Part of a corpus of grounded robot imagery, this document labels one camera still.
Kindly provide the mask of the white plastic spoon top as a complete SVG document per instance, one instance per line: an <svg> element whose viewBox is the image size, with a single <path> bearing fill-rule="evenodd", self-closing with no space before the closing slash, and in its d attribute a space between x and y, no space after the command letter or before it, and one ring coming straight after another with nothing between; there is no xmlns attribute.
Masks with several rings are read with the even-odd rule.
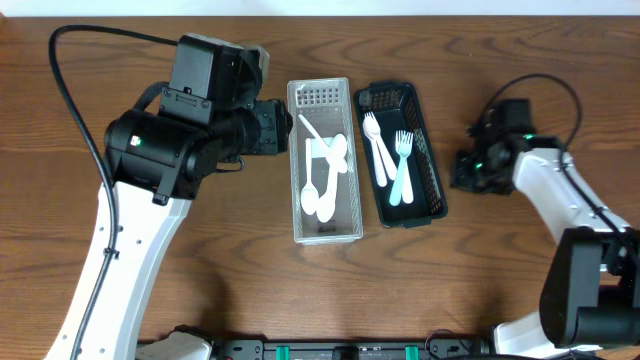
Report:
<svg viewBox="0 0 640 360"><path fill-rule="evenodd" d="M302 124L307 128L307 130L311 133L314 138L317 138L321 143L323 143L323 137L320 136L318 131L313 127L313 125L309 122L309 120L302 114L298 115L298 119L302 122Z"/></svg>

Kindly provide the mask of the black plastic mesh basket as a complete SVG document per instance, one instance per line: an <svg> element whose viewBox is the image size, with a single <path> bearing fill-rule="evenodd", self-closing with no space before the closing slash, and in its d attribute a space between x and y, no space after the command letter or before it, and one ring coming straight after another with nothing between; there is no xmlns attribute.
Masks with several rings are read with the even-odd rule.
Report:
<svg viewBox="0 0 640 360"><path fill-rule="evenodd" d="M374 82L356 91L353 102L381 223L411 228L445 217L448 205L414 85ZM383 188L376 183L371 144L364 133L367 112L375 115L397 167L396 178Z"/></svg>

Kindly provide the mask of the pinkish white plastic spoon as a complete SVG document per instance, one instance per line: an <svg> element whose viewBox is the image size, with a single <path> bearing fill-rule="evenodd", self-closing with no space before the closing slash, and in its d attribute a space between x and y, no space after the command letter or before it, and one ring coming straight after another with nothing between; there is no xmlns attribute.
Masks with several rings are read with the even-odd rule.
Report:
<svg viewBox="0 0 640 360"><path fill-rule="evenodd" d="M371 152L374 163L374 173L376 177L376 183L380 188L387 186L387 176L385 174L384 166L380 156L379 148L375 140L376 130L374 128L373 120L370 117L366 117L363 121L364 133L371 144Z"/></svg>

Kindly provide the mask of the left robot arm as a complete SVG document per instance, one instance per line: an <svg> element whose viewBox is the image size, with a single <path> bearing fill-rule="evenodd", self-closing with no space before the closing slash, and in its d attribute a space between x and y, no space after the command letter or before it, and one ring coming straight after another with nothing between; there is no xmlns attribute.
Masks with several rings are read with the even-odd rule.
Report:
<svg viewBox="0 0 640 360"><path fill-rule="evenodd" d="M214 110L171 112L149 99L105 134L108 178L98 193L95 230L70 308L49 359L133 359L166 250L201 182L240 171L246 155L287 149L292 117L283 101L254 100Z"/></svg>

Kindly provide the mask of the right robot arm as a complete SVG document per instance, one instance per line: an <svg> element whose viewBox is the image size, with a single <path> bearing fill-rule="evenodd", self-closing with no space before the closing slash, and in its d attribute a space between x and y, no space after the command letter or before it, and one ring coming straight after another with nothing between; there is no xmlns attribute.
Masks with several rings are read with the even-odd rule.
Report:
<svg viewBox="0 0 640 360"><path fill-rule="evenodd" d="M497 354L544 359L638 345L639 232L599 199L558 138L479 140L457 152L451 185L519 191L557 245L537 311L494 328Z"/></svg>

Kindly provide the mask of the white label sticker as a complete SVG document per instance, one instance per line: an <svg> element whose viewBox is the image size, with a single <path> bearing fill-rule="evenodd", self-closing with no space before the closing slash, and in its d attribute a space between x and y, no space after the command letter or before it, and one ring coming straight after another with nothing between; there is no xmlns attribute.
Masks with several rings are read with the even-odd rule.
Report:
<svg viewBox="0 0 640 360"><path fill-rule="evenodd" d="M330 146L333 142L333 137L324 137L323 143L317 138L311 138L311 157L313 159L326 158L330 151Z"/></svg>

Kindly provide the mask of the clear plastic mesh basket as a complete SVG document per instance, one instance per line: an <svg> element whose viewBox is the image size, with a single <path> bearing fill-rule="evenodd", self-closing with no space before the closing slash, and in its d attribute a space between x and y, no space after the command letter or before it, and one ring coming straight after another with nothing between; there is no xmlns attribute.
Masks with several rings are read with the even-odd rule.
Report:
<svg viewBox="0 0 640 360"><path fill-rule="evenodd" d="M346 78L292 80L287 100L294 124L289 136L294 241L303 245L350 243L363 236L354 124ZM321 137L341 133L347 140L348 170L338 175L336 207L332 218L322 223L317 213L307 215L301 207L301 190L306 183L305 140L314 138L298 119L304 115ZM329 164L312 158L312 181L319 198L325 193Z"/></svg>

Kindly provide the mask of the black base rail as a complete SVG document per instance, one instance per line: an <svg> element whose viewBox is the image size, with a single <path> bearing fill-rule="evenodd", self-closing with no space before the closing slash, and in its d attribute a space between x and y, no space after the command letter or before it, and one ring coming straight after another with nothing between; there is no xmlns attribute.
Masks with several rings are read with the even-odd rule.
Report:
<svg viewBox="0 0 640 360"><path fill-rule="evenodd" d="M259 338L225 339L186 325L167 337L137 345L137 360L449 360L507 359L482 337L434 333L424 341L274 342Z"/></svg>

